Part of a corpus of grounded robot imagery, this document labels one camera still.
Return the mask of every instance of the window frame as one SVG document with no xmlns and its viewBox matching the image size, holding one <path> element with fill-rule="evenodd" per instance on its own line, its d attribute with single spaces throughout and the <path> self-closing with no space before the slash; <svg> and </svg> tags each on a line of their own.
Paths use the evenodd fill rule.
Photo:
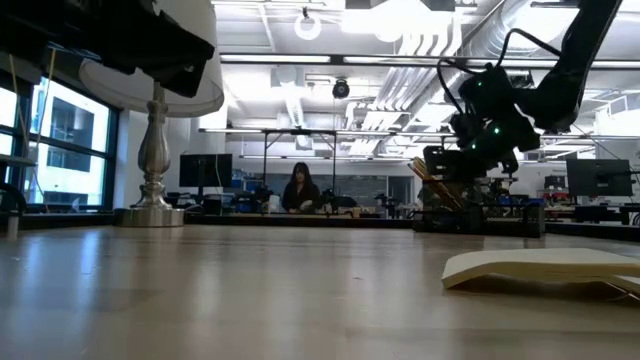
<svg viewBox="0 0 640 360">
<path fill-rule="evenodd" d="M 104 168 L 103 168 L 103 179 L 102 179 L 102 205 L 81 205 L 80 210 L 91 210 L 91 211 L 109 211 L 113 210 L 113 196 L 114 196 L 114 183 L 115 183 L 115 168 L 116 168 L 116 149 L 117 149 L 117 134 L 118 134 L 118 126 L 120 122 L 120 112 L 121 109 L 108 104 L 95 96 L 92 96 L 87 91 L 83 89 L 78 89 L 76 86 L 69 84 L 68 82 L 53 76 L 51 81 L 58 83 L 61 86 L 66 87 L 67 89 L 78 93 L 84 97 L 87 97 L 105 107 L 109 110 L 109 118 L 108 118 L 108 126 L 107 126 L 107 144 L 104 152 L 93 150 L 91 148 L 86 148 L 77 144 L 73 144 L 70 142 L 54 139 L 51 137 L 41 136 L 40 143 L 47 144 L 51 146 L 55 146 L 60 149 L 65 149 L 68 151 L 72 151 L 79 154 L 95 156 L 104 159 Z M 30 86 L 30 95 L 29 97 L 21 96 L 17 94 L 18 104 L 16 106 L 16 113 L 14 117 L 13 126 L 0 125 L 0 134 L 6 134 L 13 137 L 13 145 L 11 149 L 11 155 L 13 156 L 24 156 L 26 153 L 26 147 L 29 146 L 29 142 L 36 142 L 38 135 L 32 134 L 29 130 L 31 129 L 31 102 L 33 96 L 33 86 Z M 19 118 L 19 111 L 22 112 L 25 118 L 25 126 L 28 134 L 28 142 L 25 144 L 22 124 Z M 9 183 L 16 186 L 20 192 L 24 193 L 24 180 L 27 174 L 27 168 L 18 168 L 18 167 L 9 167 Z M 47 204 L 50 210 L 68 210 L 70 205 L 49 205 Z M 29 211 L 44 211 L 45 205 L 38 203 L 27 203 L 27 207 Z"/>
</svg>

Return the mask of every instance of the long dark hair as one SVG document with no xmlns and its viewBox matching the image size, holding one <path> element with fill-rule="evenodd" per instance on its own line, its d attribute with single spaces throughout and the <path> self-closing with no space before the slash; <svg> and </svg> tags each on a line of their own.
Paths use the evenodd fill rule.
<svg viewBox="0 0 640 360">
<path fill-rule="evenodd" d="M 309 167 L 303 162 L 299 162 L 296 164 L 296 166 L 293 167 L 293 173 L 291 173 L 291 181 L 289 181 L 289 184 L 296 183 L 296 173 L 298 171 L 304 174 L 304 187 L 313 185 L 313 181 L 311 180 L 311 173 L 309 173 Z"/>
</svg>

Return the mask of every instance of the computer monitor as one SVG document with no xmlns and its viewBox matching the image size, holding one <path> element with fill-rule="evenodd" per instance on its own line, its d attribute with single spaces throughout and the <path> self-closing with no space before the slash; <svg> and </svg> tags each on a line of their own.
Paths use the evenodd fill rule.
<svg viewBox="0 0 640 360">
<path fill-rule="evenodd" d="M 567 160 L 571 196 L 633 196 L 629 160 Z"/>
<path fill-rule="evenodd" d="M 198 201 L 205 187 L 230 187 L 232 154 L 180 155 L 180 187 L 197 187 Z"/>
</svg>

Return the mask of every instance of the ceiling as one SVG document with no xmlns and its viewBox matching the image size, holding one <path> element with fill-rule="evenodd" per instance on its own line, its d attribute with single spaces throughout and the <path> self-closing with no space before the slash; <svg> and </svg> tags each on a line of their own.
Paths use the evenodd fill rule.
<svg viewBox="0 0 640 360">
<path fill-rule="evenodd" d="M 316 16 L 322 19 L 321 31 L 317 38 L 313 40 L 304 40 L 296 34 L 295 22 L 301 14 L 301 6 L 291 5 L 283 8 L 282 6 L 274 5 L 276 4 L 275 1 L 251 2 L 247 5 L 238 5 L 239 2 L 235 1 L 233 2 L 234 5 L 228 5 L 224 4 L 224 1 L 213 1 L 218 18 L 218 48 L 221 53 L 391 55 L 403 54 L 403 44 L 408 44 L 409 40 L 409 38 L 403 37 L 394 42 L 385 42 L 373 34 L 343 32 L 340 23 L 346 19 L 347 14 L 352 12 L 352 10 L 345 10 L 344 1 L 324 1 L 323 4 L 325 5 L 318 5 L 318 3 L 309 5 L 309 14 L 315 14 L 312 17 Z M 456 15 L 457 21 L 460 24 L 459 36 L 464 38 L 498 2 L 497 0 L 465 0 L 464 4 L 473 3 L 474 6 L 459 6 L 459 9 L 456 10 L 458 14 Z M 637 57 L 636 54 L 640 53 L 640 37 L 634 36 L 640 31 L 640 6 L 636 6 L 636 3 L 640 2 L 635 0 L 625 0 L 623 2 L 621 12 L 603 42 L 598 58 L 634 59 Z M 458 5 L 463 5 L 463 1 L 460 0 Z M 566 26 L 575 15 L 575 10 L 553 9 L 551 12 L 550 9 L 543 10 L 545 12 L 534 11 L 529 13 L 526 11 L 531 10 L 525 9 L 524 12 L 519 13 L 524 15 L 515 20 L 515 26 L 524 28 L 534 35 L 540 36 L 543 40 L 549 41 L 553 46 L 559 47 Z M 547 22 L 550 21 L 550 14 L 553 16 L 553 21 L 555 21 L 556 25 L 547 24 L 547 29 L 543 29 L 541 24 L 545 20 Z M 309 29 L 310 25 L 306 24 L 306 22 L 310 21 L 303 21 L 303 28 Z M 490 26 L 491 23 L 487 22 L 483 29 Z M 453 33 L 449 33 L 449 43 L 452 43 L 454 38 L 451 34 Z M 529 57 L 550 58 L 548 53 L 535 48 L 531 48 L 531 50 L 523 54 Z M 425 55 L 437 56 L 445 54 L 429 52 L 425 53 Z M 296 118 L 296 115 L 291 112 L 291 92 L 283 91 L 283 87 L 278 81 L 278 76 L 274 77 L 273 75 L 276 68 L 278 68 L 277 65 L 223 65 L 225 93 L 229 100 L 228 117 L 229 122 L 234 127 L 289 127 L 282 125 L 282 118 Z M 446 122 L 448 118 L 448 116 L 443 119 L 438 118 L 435 123 L 430 121 L 434 113 L 442 113 L 441 111 L 431 110 L 435 109 L 435 106 L 442 101 L 443 97 L 441 92 L 440 98 L 429 94 L 429 91 L 432 89 L 437 90 L 437 87 L 433 86 L 434 80 L 425 80 L 424 83 L 416 85 L 418 89 L 416 91 L 417 98 L 413 102 L 407 101 L 406 104 L 409 104 L 409 106 L 392 106 L 390 108 L 393 111 L 403 112 L 400 115 L 390 115 L 394 118 L 393 121 L 382 121 L 375 129 L 364 128 L 362 127 L 365 125 L 363 118 L 366 117 L 367 110 L 365 107 L 365 111 L 360 112 L 359 115 L 357 115 L 356 111 L 355 116 L 360 117 L 359 122 L 349 122 L 349 107 L 353 107 L 355 104 L 359 106 L 369 105 L 369 107 L 372 104 L 379 105 L 378 101 L 384 100 L 381 98 L 385 95 L 385 86 L 388 88 L 395 86 L 398 89 L 396 93 L 390 90 L 392 91 L 391 94 L 395 94 L 396 100 L 400 99 L 400 94 L 403 92 L 406 95 L 413 86 L 411 83 L 412 77 L 422 75 L 419 73 L 420 69 L 412 69 L 413 72 L 402 70 L 403 77 L 397 79 L 393 77 L 395 70 L 390 67 L 300 65 L 297 68 L 302 73 L 302 77 L 296 78 L 298 87 L 294 98 L 299 101 L 296 104 L 299 104 L 301 108 L 302 115 L 300 116 L 307 119 L 318 119 L 320 115 L 325 114 L 327 119 L 331 119 L 326 124 L 329 127 L 344 129 L 345 126 L 349 125 L 349 130 L 387 130 L 380 127 L 384 124 L 386 127 L 390 125 L 400 126 L 404 131 L 435 131 L 439 127 L 440 121 Z M 531 75 L 537 82 L 545 73 L 545 71 L 533 71 Z M 333 98 L 331 90 L 335 80 L 340 78 L 347 80 L 351 93 L 346 99 L 336 100 Z M 452 87 L 455 89 L 459 82 L 460 80 L 454 82 Z M 582 129 L 592 131 L 595 119 L 593 115 L 594 109 L 608 106 L 612 100 L 640 91 L 640 72 L 593 71 L 590 73 L 587 89 L 581 119 L 578 120 L 577 124 L 580 124 Z M 240 137 L 229 136 L 228 138 L 233 141 L 238 140 Z M 253 137 L 244 136 L 242 138 L 247 141 L 252 140 Z M 293 137 L 286 140 L 291 141 L 292 144 L 294 142 Z M 354 142 L 358 140 L 350 139 L 348 141 Z M 416 143 L 415 139 L 412 139 L 411 144 L 414 143 L 416 145 L 419 144 L 419 142 Z"/>
</svg>

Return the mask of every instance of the lamp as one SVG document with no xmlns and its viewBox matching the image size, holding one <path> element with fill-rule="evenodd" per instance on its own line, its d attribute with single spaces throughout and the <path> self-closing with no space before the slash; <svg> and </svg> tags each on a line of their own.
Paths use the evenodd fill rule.
<svg viewBox="0 0 640 360">
<path fill-rule="evenodd" d="M 162 10 L 182 28 L 208 41 L 216 41 L 216 17 L 202 0 L 157 0 Z M 100 99 L 129 110 L 149 112 L 149 124 L 138 152 L 138 167 L 144 172 L 140 185 L 140 201 L 129 209 L 116 209 L 116 225 L 136 227 L 182 226 L 184 212 L 172 209 L 164 201 L 163 174 L 169 169 L 170 157 L 163 125 L 166 116 L 197 117 L 218 111 L 224 102 L 220 55 L 205 66 L 197 94 L 185 98 L 165 91 L 159 83 L 139 69 L 127 76 L 98 63 L 85 60 L 80 66 L 80 80 Z"/>
</svg>

